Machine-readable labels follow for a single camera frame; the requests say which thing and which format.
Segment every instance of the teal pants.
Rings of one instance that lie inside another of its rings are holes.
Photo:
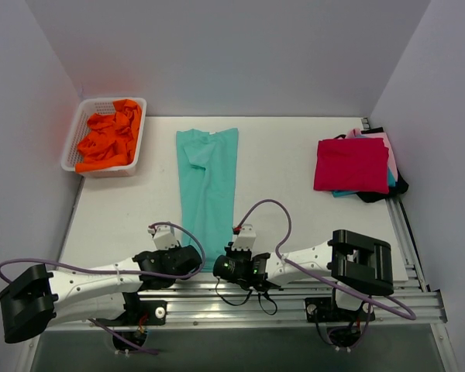
[[[203,245],[210,272],[233,236],[238,129],[177,132],[176,144],[183,227]],[[182,244],[194,245],[187,236]]]

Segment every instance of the folded clothes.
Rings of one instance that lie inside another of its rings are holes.
[[[396,186],[396,181],[394,180],[394,177],[393,177],[393,174],[391,173],[391,170],[389,169],[389,167],[387,168],[387,186],[389,187],[389,190],[391,191],[391,188],[394,188]],[[332,196],[334,198],[340,198],[342,196],[347,196],[347,195],[353,195],[353,194],[357,194],[358,191],[333,191],[332,192]]]
[[[352,129],[348,132],[348,134],[346,135],[346,138],[372,138],[372,134],[365,134],[362,135],[362,134],[358,134],[360,133],[360,130],[359,129]],[[396,168],[396,162],[394,161],[394,156],[393,156],[393,159],[391,161],[391,155],[393,153],[393,150],[391,149],[391,144],[389,143],[389,141],[387,141],[387,138],[388,136],[386,136],[385,133],[378,133],[377,136],[374,136],[374,138],[382,138],[383,141],[384,141],[384,145],[389,149],[389,159],[387,159],[387,186],[389,186],[390,188],[393,188],[395,185],[396,185],[396,180],[398,178],[398,169]],[[394,176],[393,174],[393,171],[391,170],[391,168],[394,168],[396,170],[396,177]],[[334,198],[340,198],[342,196],[347,196],[347,195],[351,195],[351,194],[356,194],[358,192],[358,190],[356,191],[340,191],[340,190],[337,190],[337,191],[333,191],[332,192],[332,196]]]
[[[392,188],[389,188],[387,194],[380,194],[378,192],[357,192],[356,195],[366,203],[375,203],[382,199],[393,198],[394,196],[404,194],[408,191],[408,183],[401,176],[400,171],[398,170],[398,180],[396,185]]]
[[[384,145],[389,149],[389,159],[387,160],[387,166],[391,170],[391,173],[393,174],[394,181],[398,180],[398,167],[396,166],[396,160],[394,159],[394,154],[393,154],[393,149],[391,147],[391,143],[389,142],[388,135],[384,133],[384,131],[381,132],[372,132],[372,131],[361,131],[358,128],[352,129],[346,134],[346,138],[354,138],[354,137],[360,137],[360,136],[365,136],[366,138],[382,138],[384,141]]]
[[[388,158],[381,138],[319,141],[314,189],[387,194]]]
[[[83,156],[83,161],[76,164],[77,173],[133,162],[140,132],[141,108],[130,99],[114,101],[113,105],[114,114],[93,114],[88,119],[91,132],[77,145],[77,151]]]

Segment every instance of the plastic basket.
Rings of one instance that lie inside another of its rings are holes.
[[[92,98],[86,99],[77,108],[76,115],[71,124],[71,129],[67,137],[67,142],[62,153],[62,169],[69,172],[75,171],[76,163],[83,161],[82,155],[78,152],[78,143],[90,132],[87,126],[88,119],[91,115],[98,114],[113,114],[115,112],[114,101],[119,99],[132,99],[141,108],[141,123],[139,125],[138,142],[136,144],[136,152],[134,160],[131,164],[119,167],[110,167],[103,170],[94,170],[92,172],[81,173],[85,177],[127,177],[133,176],[136,173],[136,164],[141,150],[141,139],[143,138],[143,125],[145,123],[146,101],[143,98],[134,97],[117,97],[117,98]]]

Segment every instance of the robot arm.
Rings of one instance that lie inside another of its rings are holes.
[[[265,292],[309,277],[284,261],[288,259],[310,273],[333,277],[366,295],[385,296],[394,292],[391,246],[382,240],[336,230],[331,240],[307,249],[283,253],[281,260],[270,253],[252,257],[251,247],[256,236],[251,225],[244,225],[235,233],[238,234],[236,241],[226,247],[225,256],[217,259],[213,274],[239,284],[243,289]],[[348,297],[336,291],[336,301],[340,307],[347,303],[349,310],[358,308],[361,301],[346,301]]]
[[[18,343],[39,335],[48,326],[87,318],[122,319],[136,324],[147,310],[137,292],[168,288],[175,279],[120,271],[184,275],[202,263],[196,249],[182,247],[169,226],[160,226],[150,233],[156,251],[91,269],[116,274],[47,271],[44,264],[28,268],[0,293],[5,341]],[[158,318],[162,309],[154,313]]]

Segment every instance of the gray wall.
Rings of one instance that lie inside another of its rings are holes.
[[[26,0],[76,89],[158,115],[369,115],[429,0]]]
[[[26,3],[0,0],[0,262],[59,252],[79,181],[59,161],[77,103]],[[18,350],[3,342],[0,314],[0,371],[15,366]]]
[[[432,0],[370,120],[411,184],[405,207],[465,370],[465,0]]]

